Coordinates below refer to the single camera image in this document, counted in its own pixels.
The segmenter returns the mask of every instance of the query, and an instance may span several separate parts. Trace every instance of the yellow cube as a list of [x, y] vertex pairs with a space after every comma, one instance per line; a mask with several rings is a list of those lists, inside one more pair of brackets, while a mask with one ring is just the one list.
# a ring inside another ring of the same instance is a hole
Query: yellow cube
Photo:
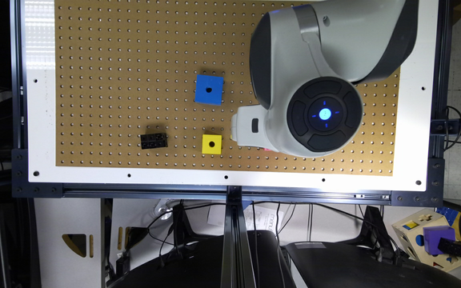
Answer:
[[202, 153], [220, 155], [222, 153], [222, 135], [202, 135]]

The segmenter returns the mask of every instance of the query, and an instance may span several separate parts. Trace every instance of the white paper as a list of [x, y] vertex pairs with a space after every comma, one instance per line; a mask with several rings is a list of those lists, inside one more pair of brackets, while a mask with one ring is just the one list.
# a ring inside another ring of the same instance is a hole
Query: white paper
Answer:
[[[254, 212], [252, 205], [248, 206], [244, 211], [245, 222], [247, 230], [254, 229]], [[279, 230], [282, 225], [284, 212], [279, 211]], [[275, 224], [277, 224], [277, 210], [264, 208], [260, 206], [255, 207], [255, 228], [257, 230], [269, 230], [275, 234]]]
[[[247, 230], [254, 229], [254, 214], [252, 205], [249, 205], [243, 213], [245, 214], [245, 223]], [[279, 211], [279, 230], [282, 225], [284, 212]], [[257, 230], [269, 230], [275, 233], [275, 224], [277, 223], [277, 210], [255, 206], [255, 226]], [[225, 224], [225, 206], [212, 206], [207, 215], [207, 224], [224, 226]]]

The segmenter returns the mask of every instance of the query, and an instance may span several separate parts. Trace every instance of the blue light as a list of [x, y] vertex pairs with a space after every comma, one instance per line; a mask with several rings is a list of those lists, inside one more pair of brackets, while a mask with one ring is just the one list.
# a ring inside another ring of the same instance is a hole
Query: blue light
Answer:
[[321, 120], [328, 120], [332, 116], [332, 111], [328, 108], [323, 108], [319, 111], [319, 118]]

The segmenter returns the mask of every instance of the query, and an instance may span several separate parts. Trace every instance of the purple block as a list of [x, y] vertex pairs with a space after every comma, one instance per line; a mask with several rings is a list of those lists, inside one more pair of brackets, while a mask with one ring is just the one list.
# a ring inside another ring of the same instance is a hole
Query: purple block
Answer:
[[455, 240], [455, 229], [449, 226], [424, 227], [424, 249], [431, 255], [444, 254], [439, 250], [441, 238]]

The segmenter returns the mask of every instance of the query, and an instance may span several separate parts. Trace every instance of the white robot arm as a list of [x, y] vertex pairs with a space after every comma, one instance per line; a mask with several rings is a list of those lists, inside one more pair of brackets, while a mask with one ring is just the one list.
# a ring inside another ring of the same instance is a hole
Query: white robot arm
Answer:
[[363, 103], [351, 84], [387, 78], [417, 35], [418, 0], [333, 0], [269, 12], [251, 39], [260, 105], [240, 107], [232, 139], [321, 157], [357, 132]]

